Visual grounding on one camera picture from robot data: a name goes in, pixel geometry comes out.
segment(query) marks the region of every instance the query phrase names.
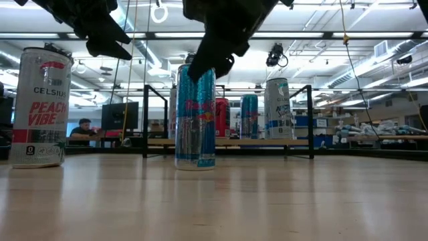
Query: white can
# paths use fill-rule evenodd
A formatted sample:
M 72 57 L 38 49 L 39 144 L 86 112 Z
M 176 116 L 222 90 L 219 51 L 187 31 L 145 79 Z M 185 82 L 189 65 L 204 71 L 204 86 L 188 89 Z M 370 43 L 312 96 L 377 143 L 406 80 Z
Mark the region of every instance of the white can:
M 168 138 L 175 140 L 175 125 L 177 123 L 177 89 L 175 86 L 169 92 L 169 124 Z
M 21 55 L 10 162 L 15 168 L 64 162 L 72 59 L 43 48 Z
M 286 78 L 274 78 L 266 82 L 267 111 L 271 139 L 292 138 L 292 113 L 290 93 Z
M 263 94 L 264 97 L 264 104 L 265 104 L 265 139 L 270 139 L 270 118 L 269 118 L 269 96 L 268 96 L 268 92 L 265 91 L 265 93 Z

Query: celsius can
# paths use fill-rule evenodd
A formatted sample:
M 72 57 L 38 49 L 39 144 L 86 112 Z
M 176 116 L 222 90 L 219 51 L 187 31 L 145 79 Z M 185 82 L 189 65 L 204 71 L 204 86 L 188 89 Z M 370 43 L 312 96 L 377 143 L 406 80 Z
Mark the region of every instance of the celsius can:
M 72 59 L 42 48 L 21 56 L 11 164 L 16 168 L 64 162 Z
M 241 139 L 258 139 L 259 137 L 258 102 L 255 94 L 244 94 L 241 97 Z
M 177 112 L 177 89 L 175 86 L 169 92 L 169 124 L 168 124 L 168 137 L 175 139 L 175 124 Z
M 290 93 L 286 78 L 274 78 L 266 82 L 269 105 L 267 111 L 270 118 L 271 139 L 291 139 L 292 113 L 290 109 Z
M 215 166 L 215 72 L 208 70 L 194 82 L 189 66 L 180 66 L 177 74 L 175 166 L 209 170 Z
M 269 96 L 268 92 L 265 91 L 264 95 L 264 104 L 265 104 L 265 139 L 270 139 L 270 130 L 269 130 Z
M 215 99 L 215 136 L 230 137 L 230 104 L 226 98 Z

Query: man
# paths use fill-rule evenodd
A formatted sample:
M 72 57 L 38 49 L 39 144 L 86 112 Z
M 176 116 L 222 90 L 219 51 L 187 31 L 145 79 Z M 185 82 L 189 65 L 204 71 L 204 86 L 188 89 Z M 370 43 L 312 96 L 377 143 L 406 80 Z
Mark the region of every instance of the man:
M 84 138 L 84 137 L 92 137 L 92 136 L 102 135 L 102 131 L 95 133 L 93 130 L 91 130 L 90 129 L 90 123 L 91 123 L 90 119 L 86 119 L 86 118 L 80 119 L 79 120 L 79 127 L 76 127 L 72 130 L 70 137 Z M 69 145 L 89 146 L 89 141 L 69 141 Z

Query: blue can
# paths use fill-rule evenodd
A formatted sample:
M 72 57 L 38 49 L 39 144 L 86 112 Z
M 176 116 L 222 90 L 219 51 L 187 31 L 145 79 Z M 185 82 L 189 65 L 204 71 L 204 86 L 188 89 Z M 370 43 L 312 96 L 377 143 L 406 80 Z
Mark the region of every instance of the blue can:
M 215 72 L 194 82 L 187 75 L 189 66 L 180 66 L 177 74 L 175 166 L 207 170 L 215 166 Z
M 255 94 L 244 94 L 241 97 L 241 139 L 259 138 L 258 102 Z

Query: computer monitor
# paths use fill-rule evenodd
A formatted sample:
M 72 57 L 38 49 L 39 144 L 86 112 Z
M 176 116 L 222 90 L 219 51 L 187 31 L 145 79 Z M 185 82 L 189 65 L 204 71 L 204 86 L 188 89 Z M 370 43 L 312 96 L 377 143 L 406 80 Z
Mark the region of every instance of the computer monitor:
M 102 106 L 101 129 L 121 130 L 125 119 L 126 103 Z M 138 102 L 129 102 L 125 129 L 138 128 Z
M 13 98 L 0 96 L 0 124 L 10 125 L 12 123 Z

